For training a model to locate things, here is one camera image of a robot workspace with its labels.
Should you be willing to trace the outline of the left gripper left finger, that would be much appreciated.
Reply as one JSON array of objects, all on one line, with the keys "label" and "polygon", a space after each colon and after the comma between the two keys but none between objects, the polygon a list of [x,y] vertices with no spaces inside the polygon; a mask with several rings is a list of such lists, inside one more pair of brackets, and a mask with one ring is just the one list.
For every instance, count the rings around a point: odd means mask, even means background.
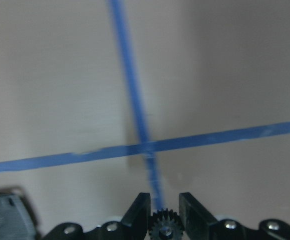
[{"label": "left gripper left finger", "polygon": [[151,210],[149,193],[139,193],[120,221],[108,221],[91,231],[81,225],[64,222],[54,227],[44,240],[143,240],[148,231]]}]

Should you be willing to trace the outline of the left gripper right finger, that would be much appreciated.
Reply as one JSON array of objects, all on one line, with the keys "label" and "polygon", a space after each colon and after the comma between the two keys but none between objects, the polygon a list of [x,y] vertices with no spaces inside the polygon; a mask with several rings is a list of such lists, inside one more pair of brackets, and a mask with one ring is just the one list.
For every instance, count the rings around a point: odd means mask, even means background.
[{"label": "left gripper right finger", "polygon": [[217,220],[191,193],[179,194],[179,214],[191,240],[290,240],[290,225],[279,219],[266,219],[257,229],[236,220]]}]

